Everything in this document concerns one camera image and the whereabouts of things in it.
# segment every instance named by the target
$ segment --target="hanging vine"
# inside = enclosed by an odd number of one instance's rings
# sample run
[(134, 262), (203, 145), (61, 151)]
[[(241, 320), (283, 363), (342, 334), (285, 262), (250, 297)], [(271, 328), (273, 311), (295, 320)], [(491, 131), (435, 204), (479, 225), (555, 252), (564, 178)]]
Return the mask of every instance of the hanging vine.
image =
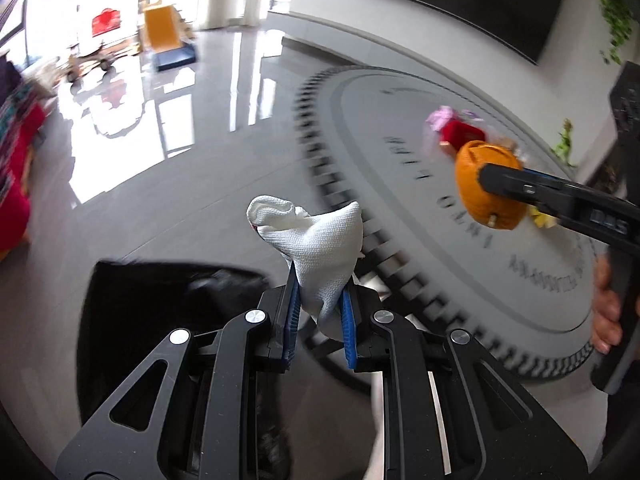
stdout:
[(624, 0), (600, 0), (600, 10), (609, 25), (611, 35), (609, 51), (601, 50), (600, 55), (606, 64), (610, 64), (611, 61), (622, 64), (619, 49), (631, 38), (633, 15)]

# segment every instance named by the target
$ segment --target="human hand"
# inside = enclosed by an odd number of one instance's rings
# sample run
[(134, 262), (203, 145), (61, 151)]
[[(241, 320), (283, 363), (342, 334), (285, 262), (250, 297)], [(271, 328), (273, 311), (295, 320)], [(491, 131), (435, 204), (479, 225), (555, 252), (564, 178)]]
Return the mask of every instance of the human hand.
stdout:
[[(591, 304), (593, 309), (591, 343), (601, 354), (608, 354), (611, 346), (619, 345), (622, 340), (622, 328), (619, 323), (622, 306), (618, 295), (609, 288), (610, 282), (609, 257), (601, 256), (594, 270), (595, 291)], [(640, 316), (640, 298), (636, 301), (636, 312)], [(636, 359), (638, 358), (640, 358), (640, 349), (636, 352)]]

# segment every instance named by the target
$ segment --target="gray tile floor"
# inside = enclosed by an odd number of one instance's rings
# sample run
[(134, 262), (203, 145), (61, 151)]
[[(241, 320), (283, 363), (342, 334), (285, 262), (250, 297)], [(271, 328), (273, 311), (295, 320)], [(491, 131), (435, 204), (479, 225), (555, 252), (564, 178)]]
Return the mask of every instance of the gray tile floor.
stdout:
[[(273, 194), (321, 212), (296, 141), (297, 88), (338, 60), (281, 47), (277, 31), (205, 32), (199, 62), (152, 74), (142, 58), (63, 84), (31, 180), (29, 249), (0, 263), (0, 400), (53, 467), (78, 430), (75, 352), (100, 258), (228, 262), (286, 280), (245, 211)], [(302, 350), (282, 383), (295, 479), (366, 468), (369, 399)]]

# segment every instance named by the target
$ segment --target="white cloth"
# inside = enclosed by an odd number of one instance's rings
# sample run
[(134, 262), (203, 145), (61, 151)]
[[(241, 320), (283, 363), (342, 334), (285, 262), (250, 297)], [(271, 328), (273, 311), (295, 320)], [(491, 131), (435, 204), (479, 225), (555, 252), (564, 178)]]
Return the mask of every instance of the white cloth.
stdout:
[(325, 336), (342, 341), (335, 305), (362, 249), (360, 205), (318, 216), (273, 196), (259, 196), (246, 217), (263, 240), (296, 265), (302, 308)]

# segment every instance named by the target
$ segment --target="black trash bag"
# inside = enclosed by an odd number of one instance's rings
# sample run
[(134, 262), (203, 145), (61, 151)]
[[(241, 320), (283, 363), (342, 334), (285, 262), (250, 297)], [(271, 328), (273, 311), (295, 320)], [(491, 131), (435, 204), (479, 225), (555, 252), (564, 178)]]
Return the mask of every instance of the black trash bag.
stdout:
[[(258, 305), (267, 278), (234, 267), (100, 261), (78, 335), (77, 390), (84, 424), (171, 330), (222, 328)], [(258, 477), (286, 480), (290, 452), (278, 409), (278, 377), (257, 374)]]

